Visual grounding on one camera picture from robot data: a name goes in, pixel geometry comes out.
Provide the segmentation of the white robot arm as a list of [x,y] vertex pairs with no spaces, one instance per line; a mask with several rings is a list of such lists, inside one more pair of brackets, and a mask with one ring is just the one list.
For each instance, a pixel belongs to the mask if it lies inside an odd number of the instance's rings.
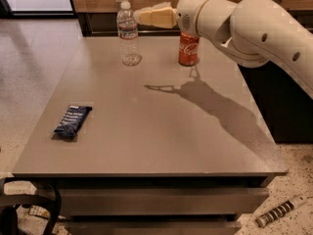
[[245,68],[273,62],[313,98],[313,34],[272,0],[179,0],[134,12],[141,25],[203,37]]

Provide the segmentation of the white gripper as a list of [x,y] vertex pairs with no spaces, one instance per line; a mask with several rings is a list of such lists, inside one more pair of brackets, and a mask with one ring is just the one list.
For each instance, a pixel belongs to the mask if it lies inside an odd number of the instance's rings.
[[179,0],[176,10],[171,6],[170,2],[162,2],[152,7],[136,10],[133,16],[137,24],[161,28],[173,28],[178,24],[182,32],[198,36],[198,15],[201,8],[208,1]]

